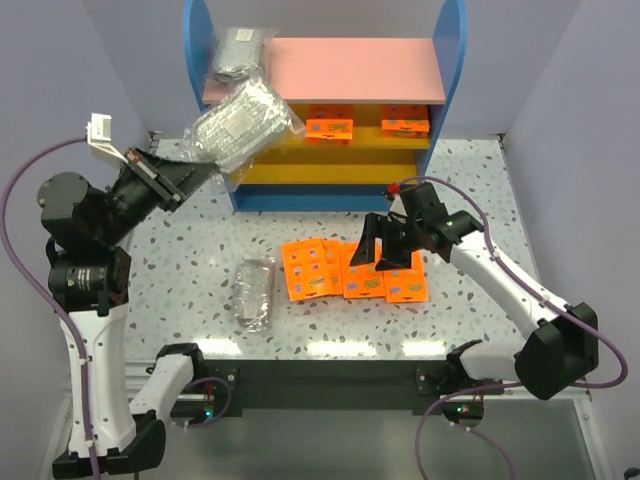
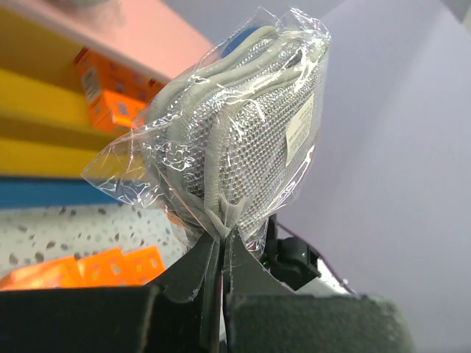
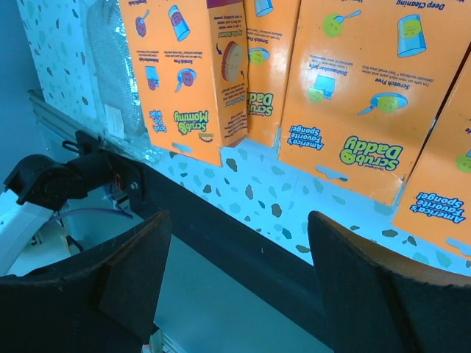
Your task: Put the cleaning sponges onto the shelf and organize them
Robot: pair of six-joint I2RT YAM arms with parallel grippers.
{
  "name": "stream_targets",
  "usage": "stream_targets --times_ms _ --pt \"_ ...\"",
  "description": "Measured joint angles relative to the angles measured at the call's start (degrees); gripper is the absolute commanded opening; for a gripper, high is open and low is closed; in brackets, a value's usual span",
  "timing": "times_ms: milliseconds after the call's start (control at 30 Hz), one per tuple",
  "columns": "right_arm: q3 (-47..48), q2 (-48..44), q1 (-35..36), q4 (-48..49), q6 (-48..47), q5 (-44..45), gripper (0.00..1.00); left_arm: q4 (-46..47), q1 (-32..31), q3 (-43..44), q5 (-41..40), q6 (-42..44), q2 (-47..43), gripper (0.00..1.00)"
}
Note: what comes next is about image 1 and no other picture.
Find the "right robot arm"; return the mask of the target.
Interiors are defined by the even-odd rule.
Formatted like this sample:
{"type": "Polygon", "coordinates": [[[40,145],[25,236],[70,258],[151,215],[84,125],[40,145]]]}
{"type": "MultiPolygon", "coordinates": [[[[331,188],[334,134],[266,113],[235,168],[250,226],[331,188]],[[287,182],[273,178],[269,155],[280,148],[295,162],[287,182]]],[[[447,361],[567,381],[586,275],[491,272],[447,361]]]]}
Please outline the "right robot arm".
{"type": "Polygon", "coordinates": [[[465,210],[449,212],[432,183],[393,185],[386,196],[393,207],[365,216],[351,266],[403,271],[414,253],[428,251],[479,285],[523,339],[497,347],[472,340],[453,349],[446,359],[447,387],[513,381],[548,400],[597,367],[598,319],[589,305],[571,305],[538,284],[492,242],[485,222],[465,210]]]}

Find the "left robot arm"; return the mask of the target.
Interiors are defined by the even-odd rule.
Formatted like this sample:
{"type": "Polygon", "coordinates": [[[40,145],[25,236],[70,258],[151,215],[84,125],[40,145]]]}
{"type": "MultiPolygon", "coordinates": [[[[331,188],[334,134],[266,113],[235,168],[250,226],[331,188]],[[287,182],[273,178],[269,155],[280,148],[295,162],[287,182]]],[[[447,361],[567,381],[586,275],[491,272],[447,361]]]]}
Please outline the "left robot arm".
{"type": "Polygon", "coordinates": [[[195,343],[161,348],[147,383],[126,389],[124,334],[131,257],[121,241],[154,210],[176,211],[217,173],[213,164],[171,161],[138,148],[100,190],[63,172],[38,192],[50,237],[48,290],[60,308],[71,368],[73,426],[52,464],[56,479],[137,474],[159,466],[171,411],[204,373],[195,343]]]}

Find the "silver scrubber pack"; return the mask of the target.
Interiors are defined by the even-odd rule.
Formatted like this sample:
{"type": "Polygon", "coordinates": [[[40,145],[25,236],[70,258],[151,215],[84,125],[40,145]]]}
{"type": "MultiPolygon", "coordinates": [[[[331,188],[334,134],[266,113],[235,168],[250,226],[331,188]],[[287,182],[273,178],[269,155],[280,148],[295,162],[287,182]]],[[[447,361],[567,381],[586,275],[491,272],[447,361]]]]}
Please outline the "silver scrubber pack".
{"type": "Polygon", "coordinates": [[[278,31],[272,28],[231,27],[217,39],[211,75],[223,85],[240,82],[256,74],[269,77],[271,44],[278,31]]]}
{"type": "Polygon", "coordinates": [[[232,285],[231,312],[247,332],[271,325],[276,261],[273,257],[244,258],[236,267],[232,285]]]}
{"type": "Polygon", "coordinates": [[[235,191],[261,154],[305,134],[305,122],[262,75],[252,71],[185,128],[180,159],[211,167],[235,191]]]}

